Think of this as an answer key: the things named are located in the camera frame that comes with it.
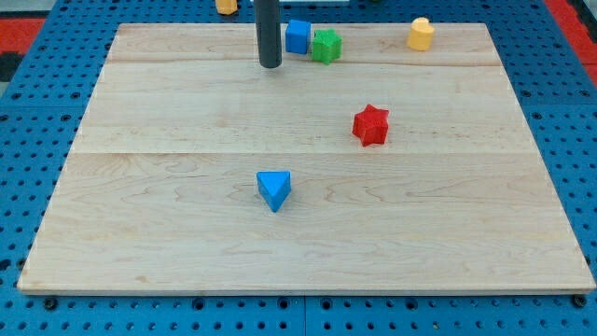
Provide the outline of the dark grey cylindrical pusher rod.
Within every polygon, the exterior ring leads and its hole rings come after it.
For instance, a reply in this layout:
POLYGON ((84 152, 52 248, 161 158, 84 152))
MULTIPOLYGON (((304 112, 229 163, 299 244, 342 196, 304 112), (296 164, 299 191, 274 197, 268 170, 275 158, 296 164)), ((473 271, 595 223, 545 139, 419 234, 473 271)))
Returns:
POLYGON ((273 69, 282 63, 281 23, 278 0, 255 0, 258 59, 261 66, 273 69))

